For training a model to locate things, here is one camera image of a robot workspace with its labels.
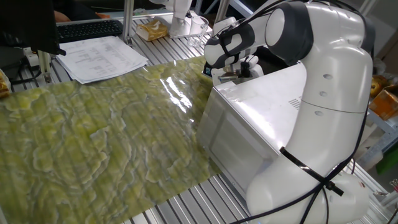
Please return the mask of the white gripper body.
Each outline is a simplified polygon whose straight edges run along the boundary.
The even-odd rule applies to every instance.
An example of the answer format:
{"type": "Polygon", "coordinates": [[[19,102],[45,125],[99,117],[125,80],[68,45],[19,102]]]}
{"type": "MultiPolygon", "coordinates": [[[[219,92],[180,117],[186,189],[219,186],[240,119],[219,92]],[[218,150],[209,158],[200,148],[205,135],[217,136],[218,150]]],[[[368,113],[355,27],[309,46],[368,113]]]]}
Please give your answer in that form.
{"type": "Polygon", "coordinates": [[[263,76],[264,72],[258,61],[258,56],[250,55],[224,68],[211,69],[213,85],[217,86],[226,82],[240,84],[263,76]]]}

